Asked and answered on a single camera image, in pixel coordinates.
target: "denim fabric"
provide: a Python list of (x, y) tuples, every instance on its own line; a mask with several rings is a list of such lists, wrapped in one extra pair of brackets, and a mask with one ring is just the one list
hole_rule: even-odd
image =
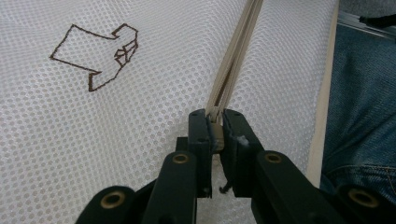
[(320, 187), (345, 184), (396, 204), (396, 44), (338, 26)]

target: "perforated white fabric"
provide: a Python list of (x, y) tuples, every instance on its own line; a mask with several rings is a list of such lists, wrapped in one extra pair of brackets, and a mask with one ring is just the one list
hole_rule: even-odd
[(229, 107), (306, 172), (336, 1), (266, 0)]
[[(303, 170), (334, 1), (292, 2), (264, 2), (231, 107), (267, 149), (286, 152)], [(187, 135), (188, 114), (205, 107), (244, 5), (0, 3), (0, 222), (73, 223), (101, 189), (140, 189), (156, 178), (177, 136)], [(138, 31), (136, 52), (117, 78), (89, 92), (91, 70), (118, 69), (108, 58), (119, 45), (66, 32), (75, 24), (114, 37), (124, 23)], [(50, 59), (64, 39), (80, 53)], [(219, 195), (224, 183), (215, 158), (214, 199), (199, 200), (198, 223), (253, 223), (249, 200)]]

